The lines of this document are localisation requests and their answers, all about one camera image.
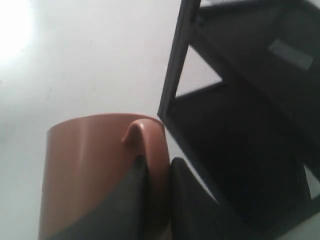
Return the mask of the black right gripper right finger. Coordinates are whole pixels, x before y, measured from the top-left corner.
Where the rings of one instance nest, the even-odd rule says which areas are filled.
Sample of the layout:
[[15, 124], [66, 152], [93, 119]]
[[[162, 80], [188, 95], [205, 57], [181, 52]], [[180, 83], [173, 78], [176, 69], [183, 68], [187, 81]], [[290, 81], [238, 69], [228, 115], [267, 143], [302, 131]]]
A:
[[249, 240], [250, 231], [204, 190], [186, 162], [170, 165], [171, 229], [174, 240]]

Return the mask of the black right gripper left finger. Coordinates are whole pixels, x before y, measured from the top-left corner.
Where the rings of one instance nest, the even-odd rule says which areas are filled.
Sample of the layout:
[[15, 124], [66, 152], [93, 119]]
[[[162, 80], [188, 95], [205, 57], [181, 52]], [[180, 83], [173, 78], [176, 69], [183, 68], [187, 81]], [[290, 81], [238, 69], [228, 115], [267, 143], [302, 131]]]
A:
[[102, 203], [52, 240], [142, 240], [148, 167], [137, 156], [132, 167]]

